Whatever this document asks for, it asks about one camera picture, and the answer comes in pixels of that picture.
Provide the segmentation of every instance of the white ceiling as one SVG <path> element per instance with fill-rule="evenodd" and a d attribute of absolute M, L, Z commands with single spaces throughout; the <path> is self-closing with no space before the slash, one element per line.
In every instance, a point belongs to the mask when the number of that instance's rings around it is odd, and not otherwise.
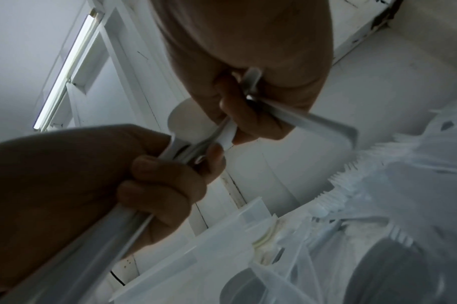
<path fill-rule="evenodd" d="M 30 130 L 34 106 L 85 0 L 0 0 L 0 141 Z"/>

